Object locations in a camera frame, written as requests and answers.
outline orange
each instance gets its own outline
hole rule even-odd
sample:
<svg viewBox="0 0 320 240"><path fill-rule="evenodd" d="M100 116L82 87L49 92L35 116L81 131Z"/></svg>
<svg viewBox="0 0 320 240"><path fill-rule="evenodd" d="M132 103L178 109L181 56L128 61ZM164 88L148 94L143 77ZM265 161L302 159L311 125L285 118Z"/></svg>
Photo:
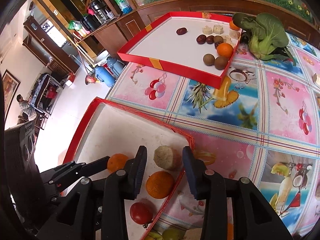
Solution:
<svg viewBox="0 0 320 240"><path fill-rule="evenodd" d="M113 154L108 160L107 169L110 173L124 168L128 157L122 153Z"/></svg>
<svg viewBox="0 0 320 240"><path fill-rule="evenodd" d="M235 30L235 31L239 31L239 30L240 30L240 28L239 28L238 26L236 26L236 25L233 23L233 21L230 21L230 22L229 22L229 26L230 26L230 29L231 29L231 30Z"/></svg>
<svg viewBox="0 0 320 240"><path fill-rule="evenodd" d="M157 171L148 178L146 190L151 197L162 199L170 194L173 184L174 179L170 173Z"/></svg>
<svg viewBox="0 0 320 240"><path fill-rule="evenodd" d="M217 53L219 56L226 57L227 59L231 59L231 56L233 54L233 47L229 43L221 43L217 47Z"/></svg>

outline blue thermos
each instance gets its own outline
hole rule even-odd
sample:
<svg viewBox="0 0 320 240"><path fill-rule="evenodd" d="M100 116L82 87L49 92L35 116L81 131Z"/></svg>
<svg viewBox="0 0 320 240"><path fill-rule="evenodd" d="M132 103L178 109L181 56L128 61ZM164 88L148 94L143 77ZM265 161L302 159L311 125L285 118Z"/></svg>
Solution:
<svg viewBox="0 0 320 240"><path fill-rule="evenodd" d="M107 58L107 65L116 76L119 76L124 69L124 64L111 56Z"/></svg>
<svg viewBox="0 0 320 240"><path fill-rule="evenodd" d="M116 79L102 66L97 66L94 68L96 77L104 82L108 87L112 87Z"/></svg>

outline plastic tablecloth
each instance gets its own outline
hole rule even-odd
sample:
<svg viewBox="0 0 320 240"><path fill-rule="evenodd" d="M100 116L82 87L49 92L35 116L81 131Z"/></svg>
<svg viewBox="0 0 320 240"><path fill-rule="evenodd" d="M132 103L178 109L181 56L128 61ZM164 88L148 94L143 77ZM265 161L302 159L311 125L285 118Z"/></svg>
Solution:
<svg viewBox="0 0 320 240"><path fill-rule="evenodd" d="M249 177L290 233L306 234L320 216L320 51L288 34L296 59L262 61L240 44L221 89L130 63L108 100L185 129L207 167L230 179ZM201 227L204 202L186 178L158 220ZM232 223L232 211L228 212Z"/></svg>

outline bok choy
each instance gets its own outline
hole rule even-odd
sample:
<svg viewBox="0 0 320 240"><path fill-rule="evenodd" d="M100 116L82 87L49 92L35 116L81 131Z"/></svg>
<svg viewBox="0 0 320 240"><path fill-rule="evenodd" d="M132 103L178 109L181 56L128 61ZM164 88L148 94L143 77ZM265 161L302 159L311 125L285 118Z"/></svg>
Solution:
<svg viewBox="0 0 320 240"><path fill-rule="evenodd" d="M232 21L236 26L251 33L249 50L256 58L262 60L272 58L288 60L290 58L293 61L293 65L295 65L295 60L286 47L289 39L281 21L277 17L269 13L260 13L256 17L244 13L235 13ZM283 51L276 50L277 48L283 48L284 53L275 53Z"/></svg>

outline picture frame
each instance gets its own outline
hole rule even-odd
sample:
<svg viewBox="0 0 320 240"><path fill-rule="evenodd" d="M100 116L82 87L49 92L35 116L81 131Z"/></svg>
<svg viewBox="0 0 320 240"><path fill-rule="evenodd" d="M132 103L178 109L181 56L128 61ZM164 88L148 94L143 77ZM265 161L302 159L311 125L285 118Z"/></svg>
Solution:
<svg viewBox="0 0 320 240"><path fill-rule="evenodd" d="M15 76L13 76L8 70L5 70L2 76L2 84L4 91L4 121L6 121L9 108L20 85L20 81L16 79Z"/></svg>

